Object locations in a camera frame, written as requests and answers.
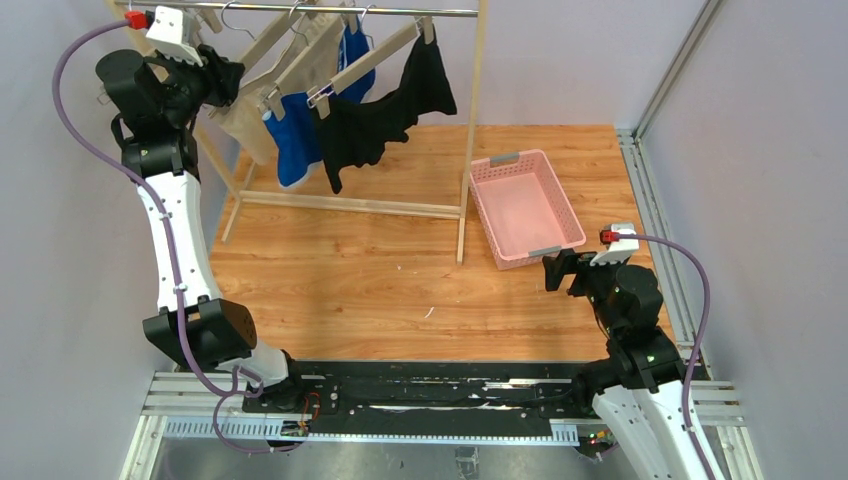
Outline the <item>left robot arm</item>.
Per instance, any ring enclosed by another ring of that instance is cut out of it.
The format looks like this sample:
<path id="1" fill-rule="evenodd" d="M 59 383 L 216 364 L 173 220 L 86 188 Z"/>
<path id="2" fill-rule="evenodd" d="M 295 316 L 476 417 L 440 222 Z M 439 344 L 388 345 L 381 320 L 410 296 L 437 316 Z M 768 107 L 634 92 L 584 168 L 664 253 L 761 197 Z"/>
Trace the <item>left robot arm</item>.
<path id="1" fill-rule="evenodd" d="M 249 310 L 223 298 L 207 256 L 193 127 L 202 106 L 238 96 L 245 72 L 208 45 L 194 60 L 122 49 L 95 73 L 118 109 L 111 129 L 150 222 L 159 274 L 146 339 L 179 366 L 244 375 L 257 402 L 292 411 L 305 385 L 291 356 L 260 340 Z"/>

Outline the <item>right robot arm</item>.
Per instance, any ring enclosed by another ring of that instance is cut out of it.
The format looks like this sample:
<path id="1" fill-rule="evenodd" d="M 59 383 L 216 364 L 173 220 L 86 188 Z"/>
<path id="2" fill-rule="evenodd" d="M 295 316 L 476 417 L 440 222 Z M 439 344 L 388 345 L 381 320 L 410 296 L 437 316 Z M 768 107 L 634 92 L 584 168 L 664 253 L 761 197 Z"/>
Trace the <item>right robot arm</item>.
<path id="1" fill-rule="evenodd" d="M 604 421 L 640 479 L 723 478 L 684 361 L 658 325 L 663 297 L 655 273 L 594 257 L 568 249 L 542 260 L 546 289 L 572 277 L 568 295 L 589 301 L 607 337 L 606 358 L 584 364 L 572 380 L 574 404 Z"/>

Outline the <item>beige clip hanger cream underwear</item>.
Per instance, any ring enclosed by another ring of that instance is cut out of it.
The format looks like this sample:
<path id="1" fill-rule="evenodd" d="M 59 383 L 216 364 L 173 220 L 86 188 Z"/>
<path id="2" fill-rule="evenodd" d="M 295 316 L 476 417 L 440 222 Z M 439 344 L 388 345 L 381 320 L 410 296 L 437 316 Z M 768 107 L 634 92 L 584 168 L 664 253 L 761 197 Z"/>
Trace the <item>beige clip hanger cream underwear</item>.
<path id="1" fill-rule="evenodd" d="M 307 7 L 314 5 L 314 1 L 296 1 L 291 7 L 287 7 L 284 13 L 277 15 L 240 55 L 238 61 L 245 66 L 245 72 L 248 73 L 253 69 L 287 32 L 292 31 L 296 36 L 304 37 L 304 34 L 297 32 L 294 27 L 304 16 L 308 16 Z M 244 83 L 240 87 L 238 98 L 251 95 L 256 90 L 268 85 L 274 78 L 275 68 L 280 64 L 281 61 L 278 60 L 271 69 Z"/>

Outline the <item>beige clip hanger blue underwear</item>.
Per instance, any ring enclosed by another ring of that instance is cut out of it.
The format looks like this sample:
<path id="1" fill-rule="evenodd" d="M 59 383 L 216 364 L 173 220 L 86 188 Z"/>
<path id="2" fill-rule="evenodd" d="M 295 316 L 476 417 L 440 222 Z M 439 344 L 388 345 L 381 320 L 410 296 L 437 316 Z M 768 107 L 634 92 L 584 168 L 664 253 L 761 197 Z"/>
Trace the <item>beige clip hanger blue underwear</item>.
<path id="1" fill-rule="evenodd" d="M 278 58 L 281 64 L 275 68 L 274 78 L 259 89 L 257 110 L 261 115 L 271 111 L 281 119 L 284 116 L 280 105 L 283 95 L 306 92 L 333 76 L 329 75 L 329 57 L 337 53 L 345 27 L 352 27 L 356 32 L 358 17 L 339 13 L 308 14 L 297 25 L 296 31 L 304 37 L 293 35 L 291 44 Z"/>

